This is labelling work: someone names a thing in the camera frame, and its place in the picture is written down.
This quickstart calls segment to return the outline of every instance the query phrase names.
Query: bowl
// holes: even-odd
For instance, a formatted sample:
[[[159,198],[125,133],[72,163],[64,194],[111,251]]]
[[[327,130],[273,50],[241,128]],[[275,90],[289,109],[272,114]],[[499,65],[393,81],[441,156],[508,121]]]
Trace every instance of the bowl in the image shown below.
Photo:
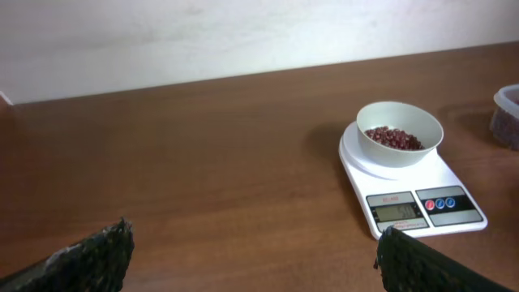
[[[397,128],[414,135],[422,143],[421,150],[399,150],[384,146],[364,131],[377,127]],[[375,163],[387,167],[406,167],[422,160],[444,138],[440,122],[427,111],[395,101],[382,101],[364,106],[357,114],[358,142],[364,154]]]

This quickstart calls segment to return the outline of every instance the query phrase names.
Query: brown table surface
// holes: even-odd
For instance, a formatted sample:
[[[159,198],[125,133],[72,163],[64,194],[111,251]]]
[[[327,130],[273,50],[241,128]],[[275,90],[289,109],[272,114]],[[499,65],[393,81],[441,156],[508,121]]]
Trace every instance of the brown table surface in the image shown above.
[[[519,153],[488,130],[517,82],[512,43],[17,105],[0,118],[0,276],[123,215],[124,291],[381,291],[337,149],[362,106],[394,100],[441,121],[440,155],[489,221],[420,240],[519,290]]]

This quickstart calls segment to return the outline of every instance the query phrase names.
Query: red button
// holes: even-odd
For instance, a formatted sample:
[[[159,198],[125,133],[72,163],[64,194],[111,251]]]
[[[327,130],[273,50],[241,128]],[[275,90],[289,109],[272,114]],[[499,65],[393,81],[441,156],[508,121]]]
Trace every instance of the red button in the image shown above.
[[[435,202],[433,200],[428,200],[425,202],[425,208],[431,211],[433,208],[435,208]]]

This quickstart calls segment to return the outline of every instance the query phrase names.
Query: black mesh object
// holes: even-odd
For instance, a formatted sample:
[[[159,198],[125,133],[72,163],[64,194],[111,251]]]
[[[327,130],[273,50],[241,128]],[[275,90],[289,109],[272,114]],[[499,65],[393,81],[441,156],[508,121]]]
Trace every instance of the black mesh object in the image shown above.
[[[378,266],[389,292],[511,291],[392,227],[380,237]]]
[[[3,278],[0,292],[120,291],[133,248],[131,223],[122,219]]]

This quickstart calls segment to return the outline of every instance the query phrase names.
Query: digital kitchen scale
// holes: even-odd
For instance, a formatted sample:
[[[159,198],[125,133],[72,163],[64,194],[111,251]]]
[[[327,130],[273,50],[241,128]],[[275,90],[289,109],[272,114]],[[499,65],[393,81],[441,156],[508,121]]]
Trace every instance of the digital kitchen scale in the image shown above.
[[[436,149],[412,166],[377,165],[362,153],[353,122],[339,154],[376,239],[391,225],[412,237],[487,227],[485,214]]]

